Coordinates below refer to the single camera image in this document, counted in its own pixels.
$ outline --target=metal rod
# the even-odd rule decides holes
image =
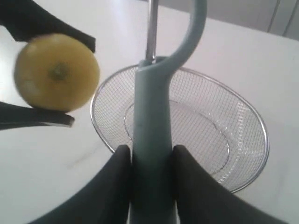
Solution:
[[[148,40],[145,55],[145,59],[149,61],[154,61],[156,58],[158,6],[159,0],[149,0]]]

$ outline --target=yellow lemon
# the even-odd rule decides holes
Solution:
[[[33,39],[19,53],[14,70],[16,87],[29,105],[63,112],[82,107],[99,79],[93,53],[62,34]]]

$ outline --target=white countertop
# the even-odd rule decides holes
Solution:
[[[147,4],[136,0],[36,0],[97,38],[101,81],[144,58]],[[179,46],[188,14],[160,8],[159,55]],[[26,106],[13,83],[24,43],[0,27],[0,101]],[[290,223],[299,221],[299,42],[208,19],[185,67],[205,73],[247,99],[262,115],[271,151],[259,178],[237,195]],[[80,190],[110,152],[97,136],[89,105],[71,113],[72,128],[31,127],[0,132],[0,223],[24,224]]]

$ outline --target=metal rim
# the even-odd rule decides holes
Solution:
[[[126,70],[129,70],[129,69],[132,69],[132,68],[136,68],[138,67],[138,64],[136,65],[131,65],[131,66],[128,66],[126,68],[123,68],[117,72],[115,72],[114,74],[112,74],[110,77],[108,77],[99,87],[98,89],[96,90],[96,93],[94,94],[93,98],[92,98],[92,102],[91,102],[91,106],[90,106],[90,115],[91,115],[91,120],[92,120],[92,123],[93,123],[93,126],[96,130],[96,132],[98,133],[99,137],[102,139],[102,141],[104,142],[104,144],[108,147],[108,149],[114,153],[115,151],[112,149],[111,145],[109,144],[108,140],[104,137],[103,133],[101,132],[101,130],[99,129],[98,125],[96,124],[95,122],[95,117],[94,117],[94,107],[95,107],[95,100],[97,99],[100,91],[103,89],[103,87],[105,86],[105,84],[107,82],[109,82],[113,77],[117,76],[119,73],[123,72],[123,71],[126,71]],[[241,97],[237,92],[235,92],[234,90],[232,90],[231,88],[229,88],[228,86],[226,86],[225,84],[217,81],[216,79],[212,78],[212,77],[209,77],[205,74],[202,74],[200,72],[197,72],[197,71],[194,71],[194,70],[191,70],[191,69],[186,69],[186,68],[180,68],[179,70],[181,71],[185,71],[185,72],[190,72],[194,75],[197,75],[197,76],[200,76],[204,79],[207,79],[213,83],[216,83],[217,85],[219,85],[220,87],[222,87],[223,89],[225,89],[226,91],[232,93],[233,95],[235,95],[237,98],[239,98],[243,103],[245,103],[255,114],[256,118],[258,119],[261,127],[262,127],[262,130],[263,130],[263,134],[264,134],[264,139],[265,139],[265,145],[264,145],[264,148],[265,148],[265,155],[263,157],[263,163],[259,166],[258,168],[258,171],[256,172],[256,174],[247,181],[246,184],[236,188],[236,189],[233,189],[231,190],[232,193],[235,193],[237,191],[240,191],[244,188],[246,188],[247,186],[249,186],[253,181],[255,181],[257,179],[257,177],[262,173],[262,171],[264,170],[265,166],[266,166],[266,163],[268,161],[268,158],[269,158],[269,152],[270,152],[270,145],[269,145],[269,137],[268,137],[268,131],[267,131],[267,128],[266,128],[266,125],[264,123],[264,120],[262,119],[261,115],[258,113],[258,111],[255,109],[255,107],[253,107],[247,100],[245,100],[243,97]]]

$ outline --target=strainer bowl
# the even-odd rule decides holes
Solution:
[[[132,147],[137,65],[110,76],[91,106],[93,125],[108,148]],[[173,145],[184,145],[222,186],[236,192],[262,172],[269,155],[261,116],[237,93],[198,72],[181,68],[170,84]]]

